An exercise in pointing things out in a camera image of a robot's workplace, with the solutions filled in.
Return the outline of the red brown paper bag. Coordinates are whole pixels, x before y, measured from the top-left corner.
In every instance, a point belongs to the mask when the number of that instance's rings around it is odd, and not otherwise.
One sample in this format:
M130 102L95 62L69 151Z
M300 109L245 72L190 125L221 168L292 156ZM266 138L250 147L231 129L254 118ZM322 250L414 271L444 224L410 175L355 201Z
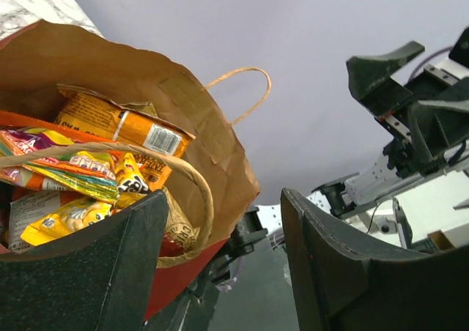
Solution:
M38 21L1 41L1 115L81 142L114 141L181 157L213 195L196 253L164 256L147 317L165 308L221 249L260 186L233 124L184 66L79 26Z

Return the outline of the orange Fox's candy bag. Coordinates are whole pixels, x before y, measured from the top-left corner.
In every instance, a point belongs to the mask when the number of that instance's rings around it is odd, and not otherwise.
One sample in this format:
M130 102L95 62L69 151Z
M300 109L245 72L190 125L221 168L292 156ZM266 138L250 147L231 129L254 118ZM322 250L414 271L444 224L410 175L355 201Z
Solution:
M74 190L98 201L117 200L114 159L86 150L61 133L40 127L1 128L1 181L30 190Z

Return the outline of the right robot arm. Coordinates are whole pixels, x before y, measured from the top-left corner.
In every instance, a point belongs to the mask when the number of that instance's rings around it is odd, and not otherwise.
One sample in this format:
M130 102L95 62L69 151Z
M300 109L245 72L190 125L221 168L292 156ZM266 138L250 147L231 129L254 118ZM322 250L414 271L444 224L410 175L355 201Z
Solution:
M370 168L314 190L332 216L346 220L468 168L468 31L439 64L424 61L406 84L396 82L393 74L423 52L423 45L410 41L384 55L347 60L351 96L393 139Z

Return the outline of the yellow M&M's candy bag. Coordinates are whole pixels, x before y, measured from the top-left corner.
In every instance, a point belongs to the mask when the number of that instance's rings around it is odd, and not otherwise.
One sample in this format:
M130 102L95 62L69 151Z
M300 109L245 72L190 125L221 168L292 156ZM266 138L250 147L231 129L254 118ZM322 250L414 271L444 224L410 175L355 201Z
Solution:
M124 209L151 193L138 163L129 152L120 154L115 168L115 177L119 191L118 199L114 204L115 209Z

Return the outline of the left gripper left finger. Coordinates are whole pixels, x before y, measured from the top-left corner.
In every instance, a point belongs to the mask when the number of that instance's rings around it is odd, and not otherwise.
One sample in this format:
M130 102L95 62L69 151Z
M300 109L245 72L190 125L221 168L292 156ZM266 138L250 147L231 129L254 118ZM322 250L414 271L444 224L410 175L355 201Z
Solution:
M168 212L156 191L89 228L1 255L1 329L140 330Z

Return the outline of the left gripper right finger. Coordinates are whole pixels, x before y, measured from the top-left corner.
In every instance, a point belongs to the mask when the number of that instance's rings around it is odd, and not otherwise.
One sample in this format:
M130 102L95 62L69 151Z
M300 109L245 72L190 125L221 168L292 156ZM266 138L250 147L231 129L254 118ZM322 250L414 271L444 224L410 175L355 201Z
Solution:
M298 191L281 216L301 330L466 330L468 248L428 255L363 233Z

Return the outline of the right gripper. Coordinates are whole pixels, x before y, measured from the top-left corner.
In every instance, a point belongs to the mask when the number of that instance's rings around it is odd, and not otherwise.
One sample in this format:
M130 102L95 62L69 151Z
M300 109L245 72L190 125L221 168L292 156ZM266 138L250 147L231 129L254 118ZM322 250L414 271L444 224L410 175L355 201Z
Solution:
M387 167L400 179L429 176L468 159L468 30L440 65L427 59L403 86L391 76L424 52L410 41L390 53L346 61L352 97L394 137Z

